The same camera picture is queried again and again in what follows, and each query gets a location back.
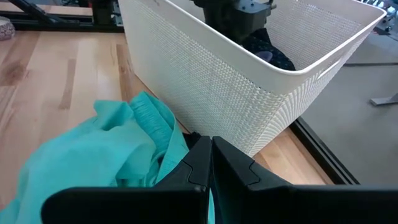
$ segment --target teal fabric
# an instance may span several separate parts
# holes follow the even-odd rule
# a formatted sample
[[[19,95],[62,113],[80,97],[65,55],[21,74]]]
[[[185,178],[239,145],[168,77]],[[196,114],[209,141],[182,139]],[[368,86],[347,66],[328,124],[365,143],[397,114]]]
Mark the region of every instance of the teal fabric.
[[[0,223],[41,223],[45,200],[70,187],[153,187],[188,153],[173,113],[145,92],[130,103],[99,100],[94,108],[97,116],[30,156]],[[208,219],[214,223],[210,197]]]

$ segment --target laundry basket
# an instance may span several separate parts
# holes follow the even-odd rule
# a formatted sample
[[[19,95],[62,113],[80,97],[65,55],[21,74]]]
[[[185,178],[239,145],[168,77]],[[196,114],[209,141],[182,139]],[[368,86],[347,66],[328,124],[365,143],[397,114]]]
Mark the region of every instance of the laundry basket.
[[[134,72],[189,131],[253,156],[308,108],[386,14],[354,0],[274,2],[266,27],[297,71],[257,58],[172,1],[119,0]]]

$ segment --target wooden table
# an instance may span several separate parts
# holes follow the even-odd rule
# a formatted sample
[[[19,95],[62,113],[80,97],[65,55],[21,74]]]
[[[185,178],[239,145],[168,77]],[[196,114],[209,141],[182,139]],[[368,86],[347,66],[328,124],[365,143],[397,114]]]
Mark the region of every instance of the wooden table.
[[[31,152],[94,116],[95,100],[149,90],[133,72],[124,34],[17,32],[0,49],[1,209]],[[294,184],[331,183],[290,130],[254,158]]]

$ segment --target teal cloth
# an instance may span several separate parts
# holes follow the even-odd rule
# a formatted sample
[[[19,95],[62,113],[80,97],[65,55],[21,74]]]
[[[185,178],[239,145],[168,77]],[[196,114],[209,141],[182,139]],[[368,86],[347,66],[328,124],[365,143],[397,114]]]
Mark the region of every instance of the teal cloth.
[[[188,153],[173,113],[145,92],[130,103],[98,100],[94,108],[97,116],[30,156],[0,223],[42,223],[45,200],[70,187],[153,187]],[[214,223],[210,197],[208,219]]]

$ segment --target black metal frame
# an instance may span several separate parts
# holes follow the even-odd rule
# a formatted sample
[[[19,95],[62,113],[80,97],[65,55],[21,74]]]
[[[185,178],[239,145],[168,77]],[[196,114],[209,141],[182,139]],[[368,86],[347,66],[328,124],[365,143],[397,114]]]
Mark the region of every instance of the black metal frame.
[[[92,16],[74,16],[46,13],[25,0],[9,0],[23,12],[0,11],[0,16],[11,20],[17,30],[60,32],[124,32],[119,12],[111,7],[117,0],[95,1]]]
[[[355,177],[301,117],[290,125],[290,129],[335,184],[359,184]]]

